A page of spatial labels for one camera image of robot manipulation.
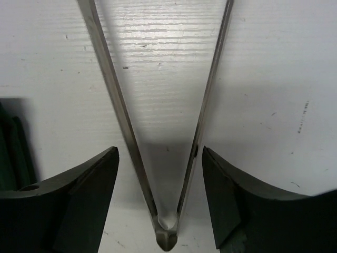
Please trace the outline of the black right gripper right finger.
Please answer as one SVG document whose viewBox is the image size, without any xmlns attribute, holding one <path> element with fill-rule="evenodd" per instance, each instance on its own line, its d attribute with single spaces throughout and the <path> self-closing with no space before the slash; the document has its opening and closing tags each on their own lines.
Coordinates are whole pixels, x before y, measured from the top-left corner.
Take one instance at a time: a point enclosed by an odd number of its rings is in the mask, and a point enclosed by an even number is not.
<svg viewBox="0 0 337 253">
<path fill-rule="evenodd" d="M 202 169 L 220 252 L 336 252 L 336 191 L 306 196 L 280 189 L 208 147 Z"/>
</svg>

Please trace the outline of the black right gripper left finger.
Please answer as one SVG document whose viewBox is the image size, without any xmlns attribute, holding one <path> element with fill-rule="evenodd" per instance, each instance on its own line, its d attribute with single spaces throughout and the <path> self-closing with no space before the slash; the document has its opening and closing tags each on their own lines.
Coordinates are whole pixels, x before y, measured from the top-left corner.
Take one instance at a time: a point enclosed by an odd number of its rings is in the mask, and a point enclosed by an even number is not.
<svg viewBox="0 0 337 253">
<path fill-rule="evenodd" d="M 18 191 L 1 192 L 1 252 L 97 252 L 118 171 L 110 147 Z"/>
</svg>

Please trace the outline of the steel tongs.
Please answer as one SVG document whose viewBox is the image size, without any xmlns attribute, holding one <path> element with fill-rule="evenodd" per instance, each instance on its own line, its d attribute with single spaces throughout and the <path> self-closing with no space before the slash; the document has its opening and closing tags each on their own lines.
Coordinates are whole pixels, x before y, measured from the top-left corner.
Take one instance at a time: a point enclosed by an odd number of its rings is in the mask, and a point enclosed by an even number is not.
<svg viewBox="0 0 337 253">
<path fill-rule="evenodd" d="M 90 39 L 99 63 L 102 76 L 113 105 L 123 139 L 128 148 L 130 158 L 132 160 L 138 181 L 140 183 L 144 200 L 148 207 L 154 228 L 156 242 L 159 247 L 168 252 L 174 248 L 178 239 L 179 223 L 181 215 L 185 207 L 185 199 L 189 193 L 190 181 L 195 168 L 198 152 L 201 150 L 202 136 L 206 125 L 207 113 L 210 107 L 211 94 L 216 83 L 216 76 L 219 63 L 222 56 L 222 49 L 225 45 L 227 31 L 230 25 L 231 12 L 234 1 L 226 1 L 219 35 L 217 37 L 212 64 L 206 82 L 205 92 L 203 95 L 202 105 L 197 120 L 191 151 L 184 175 L 182 190 L 176 208 L 174 224 L 170 228 L 166 228 L 160 223 L 157 207 L 152 194 L 150 183 L 145 171 L 145 166 L 141 157 L 140 149 L 137 144 L 135 133 L 131 124 L 125 100 L 121 91 L 121 87 L 115 72 L 115 68 L 108 50 L 106 38 L 102 29 L 100 18 L 98 16 L 96 4 L 94 1 L 78 1 L 79 8 L 86 28 L 90 35 Z"/>
</svg>

